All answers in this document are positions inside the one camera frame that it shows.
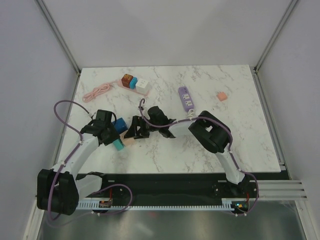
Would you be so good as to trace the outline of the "blue cube plug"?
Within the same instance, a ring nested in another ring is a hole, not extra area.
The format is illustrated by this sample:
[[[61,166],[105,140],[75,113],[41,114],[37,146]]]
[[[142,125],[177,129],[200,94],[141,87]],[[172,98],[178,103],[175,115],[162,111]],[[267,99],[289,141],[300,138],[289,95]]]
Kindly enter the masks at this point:
[[[125,120],[122,117],[120,117],[117,120],[113,121],[112,125],[114,126],[114,128],[115,128],[115,130],[116,130],[116,132],[118,134],[122,134],[122,133],[124,133],[125,131],[128,130],[128,126],[127,126]]]

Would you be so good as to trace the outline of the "brown cube plug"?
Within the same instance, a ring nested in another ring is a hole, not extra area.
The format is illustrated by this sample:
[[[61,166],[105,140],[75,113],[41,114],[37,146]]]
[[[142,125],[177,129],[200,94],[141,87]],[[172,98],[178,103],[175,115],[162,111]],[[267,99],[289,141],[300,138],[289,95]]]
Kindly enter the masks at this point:
[[[121,83],[125,88],[130,88],[130,83],[133,80],[133,76],[130,74],[124,74],[123,77],[121,78]]]

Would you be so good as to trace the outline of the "peach cube plug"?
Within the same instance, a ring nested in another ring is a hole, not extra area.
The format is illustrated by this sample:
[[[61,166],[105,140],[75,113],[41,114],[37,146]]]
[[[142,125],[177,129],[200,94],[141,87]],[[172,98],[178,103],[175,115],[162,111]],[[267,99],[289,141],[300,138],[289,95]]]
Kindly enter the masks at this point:
[[[127,132],[123,132],[120,134],[120,140],[122,141],[122,144],[125,146],[125,147],[128,147],[128,146],[131,146],[135,143],[135,139],[130,137],[130,138],[125,138],[125,134]]]

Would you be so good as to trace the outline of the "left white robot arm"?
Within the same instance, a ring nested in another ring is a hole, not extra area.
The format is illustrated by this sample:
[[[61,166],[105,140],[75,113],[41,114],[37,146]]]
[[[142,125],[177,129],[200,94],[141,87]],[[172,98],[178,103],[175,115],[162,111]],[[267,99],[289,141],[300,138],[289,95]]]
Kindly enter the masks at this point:
[[[79,141],[66,159],[38,173],[36,204],[39,209],[70,216],[79,200],[91,193],[99,197],[109,193],[109,183],[96,173],[79,180],[77,175],[100,145],[108,146],[120,139],[112,118],[116,118],[115,113],[99,109],[95,118],[81,129]]]

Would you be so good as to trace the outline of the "teal power strip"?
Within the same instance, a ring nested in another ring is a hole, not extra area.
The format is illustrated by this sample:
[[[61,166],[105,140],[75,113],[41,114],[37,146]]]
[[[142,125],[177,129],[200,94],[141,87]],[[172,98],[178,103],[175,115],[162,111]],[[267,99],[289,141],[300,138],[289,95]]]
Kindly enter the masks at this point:
[[[120,139],[116,139],[112,143],[113,143],[113,145],[114,145],[114,147],[116,148],[117,151],[121,151],[125,147]]]

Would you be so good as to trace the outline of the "pink power strip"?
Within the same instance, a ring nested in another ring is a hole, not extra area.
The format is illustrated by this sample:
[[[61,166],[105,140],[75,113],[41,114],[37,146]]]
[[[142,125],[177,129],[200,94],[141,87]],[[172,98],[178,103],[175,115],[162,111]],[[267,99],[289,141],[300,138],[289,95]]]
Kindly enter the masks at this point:
[[[117,85],[118,85],[120,88],[125,89],[125,90],[130,91],[130,92],[133,92],[133,93],[136,93],[136,94],[139,94],[139,95],[142,95],[142,96],[147,96],[147,95],[150,93],[150,90],[151,90],[151,85],[150,85],[150,90],[148,91],[147,95],[143,95],[143,94],[138,93],[138,92],[136,91],[136,88],[135,88],[135,89],[130,89],[130,88],[124,87],[124,86],[122,85],[122,82],[121,82],[120,79],[119,79],[116,83],[117,83]]]

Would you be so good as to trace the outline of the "light blue plug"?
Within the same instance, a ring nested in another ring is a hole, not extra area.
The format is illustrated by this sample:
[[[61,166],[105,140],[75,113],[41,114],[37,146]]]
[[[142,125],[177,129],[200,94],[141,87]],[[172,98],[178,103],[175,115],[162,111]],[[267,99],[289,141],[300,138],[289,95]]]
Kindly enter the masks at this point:
[[[138,82],[138,78],[137,77],[133,77],[132,80],[129,83],[129,88],[131,90],[135,89],[137,82]]]

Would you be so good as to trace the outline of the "white cube plug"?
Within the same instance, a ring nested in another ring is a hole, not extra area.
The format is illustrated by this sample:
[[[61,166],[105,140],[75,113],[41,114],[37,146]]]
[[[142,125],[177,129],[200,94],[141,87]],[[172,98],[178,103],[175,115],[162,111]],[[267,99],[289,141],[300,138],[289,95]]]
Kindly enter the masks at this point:
[[[142,78],[139,78],[135,85],[135,90],[142,95],[147,95],[150,88],[151,88],[150,82]]]

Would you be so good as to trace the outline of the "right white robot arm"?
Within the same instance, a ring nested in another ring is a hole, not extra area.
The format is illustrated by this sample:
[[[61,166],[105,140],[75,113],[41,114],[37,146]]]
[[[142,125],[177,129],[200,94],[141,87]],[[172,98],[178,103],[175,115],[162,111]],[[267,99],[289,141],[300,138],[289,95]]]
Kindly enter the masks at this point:
[[[159,132],[164,138],[173,139],[180,136],[194,136],[197,141],[210,153],[218,158],[222,165],[229,191],[235,197],[242,196],[247,191],[245,172],[241,170],[231,146],[233,137],[231,130],[218,118],[204,110],[197,117],[191,119],[176,120],[168,118],[158,106],[151,107],[147,114],[143,115],[140,106],[140,116],[133,116],[131,126],[124,135],[125,139],[144,139],[151,132]]]

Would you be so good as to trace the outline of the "purple power strip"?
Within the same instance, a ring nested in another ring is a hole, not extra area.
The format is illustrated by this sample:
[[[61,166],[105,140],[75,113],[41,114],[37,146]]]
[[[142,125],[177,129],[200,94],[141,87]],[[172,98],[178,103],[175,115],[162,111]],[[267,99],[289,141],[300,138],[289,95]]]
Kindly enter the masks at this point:
[[[191,98],[191,94],[186,86],[178,88],[178,94],[182,103],[182,106],[186,112],[195,109],[194,102]]]

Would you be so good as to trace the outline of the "pink plug adapter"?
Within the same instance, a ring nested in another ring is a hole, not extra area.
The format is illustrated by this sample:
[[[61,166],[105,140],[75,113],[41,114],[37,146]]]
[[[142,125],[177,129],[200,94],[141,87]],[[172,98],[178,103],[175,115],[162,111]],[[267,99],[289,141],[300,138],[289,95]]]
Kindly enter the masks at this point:
[[[220,102],[223,102],[223,101],[225,101],[225,100],[228,99],[228,96],[226,95],[225,92],[219,92],[219,93],[217,94],[217,98],[218,98],[218,100],[219,100]]]

